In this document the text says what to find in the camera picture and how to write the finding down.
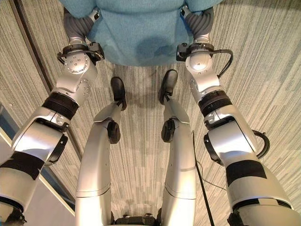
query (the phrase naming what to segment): floor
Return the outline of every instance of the floor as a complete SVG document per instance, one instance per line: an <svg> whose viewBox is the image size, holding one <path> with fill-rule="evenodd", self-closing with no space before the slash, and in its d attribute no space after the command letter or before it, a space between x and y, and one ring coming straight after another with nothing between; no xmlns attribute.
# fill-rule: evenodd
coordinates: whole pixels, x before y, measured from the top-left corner
<svg viewBox="0 0 301 226"><path fill-rule="evenodd" d="M57 0L23 0L36 46L53 84L63 71L57 52L68 44L63 30L63 7ZM266 132L270 152L262 159L275 173L293 206L301 214L301 2L299 0L226 0L214 7L211 32L215 48L229 48L234 62L221 79L232 102L252 129ZM21 126L47 98L8 0L0 2L0 101ZM222 68L226 56L215 56ZM211 161L203 144L203 116L184 80L184 64L127 67L108 61L97 63L98 78L91 96L72 119L77 142L68 142L60 161L51 167L71 194L75 194L80 155L93 117L112 101L110 79L119 76L127 89L127 110L121 116L121 140L111 146L112 211L157 214L162 204L169 145L163 143L163 106L158 89L164 73L179 73L174 97L190 117L196 134L197 159L203 176L225 188L224 168ZM230 209L226 192L205 182L216 225L227 225ZM209 225L198 183L195 225Z"/></svg>

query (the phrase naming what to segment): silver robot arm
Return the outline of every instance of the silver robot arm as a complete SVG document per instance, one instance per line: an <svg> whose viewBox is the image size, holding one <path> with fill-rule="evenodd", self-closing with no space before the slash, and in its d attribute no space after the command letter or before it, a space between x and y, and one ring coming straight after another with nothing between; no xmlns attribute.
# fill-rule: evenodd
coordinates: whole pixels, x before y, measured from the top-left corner
<svg viewBox="0 0 301 226"><path fill-rule="evenodd" d="M209 130L204 143L210 157L226 169L231 207L229 224L301 225L301 217L293 210L280 183L257 158L254 133L220 85L220 76L212 69L214 50L208 31L212 27L209 20L213 21L213 10L197 16L184 7L181 15L194 34L194 43L190 47L185 43L179 45L177 59L185 60L185 78Z"/></svg>
<svg viewBox="0 0 301 226"><path fill-rule="evenodd" d="M65 11L64 26L70 44L59 55L64 63L63 75L44 104L17 132L13 155L0 165L0 222L4 226L23 225L23 212L31 201L41 169L56 163L64 150L68 140L64 132L89 94L90 84L97 76L96 61L104 59L98 43L85 42L99 15L94 10L86 18L75 19ZM81 26L84 31L77 28L79 20L86 23L86 27Z"/></svg>

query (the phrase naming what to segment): black rubber sleeve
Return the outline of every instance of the black rubber sleeve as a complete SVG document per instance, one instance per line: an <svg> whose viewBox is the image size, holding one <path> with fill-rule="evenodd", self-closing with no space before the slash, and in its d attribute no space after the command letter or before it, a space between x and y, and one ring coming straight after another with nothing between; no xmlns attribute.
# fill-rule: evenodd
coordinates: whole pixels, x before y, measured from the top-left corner
<svg viewBox="0 0 301 226"><path fill-rule="evenodd" d="M212 7L206 9L201 15L190 13L185 18L185 22L193 33L194 38L211 32L213 27L213 20L214 11Z"/></svg>
<svg viewBox="0 0 301 226"><path fill-rule="evenodd" d="M66 8L64 8L64 28L69 39L72 37L79 37L82 40L85 40L85 37L90 32L93 24L90 17L86 16L80 19L75 18Z"/></svg>

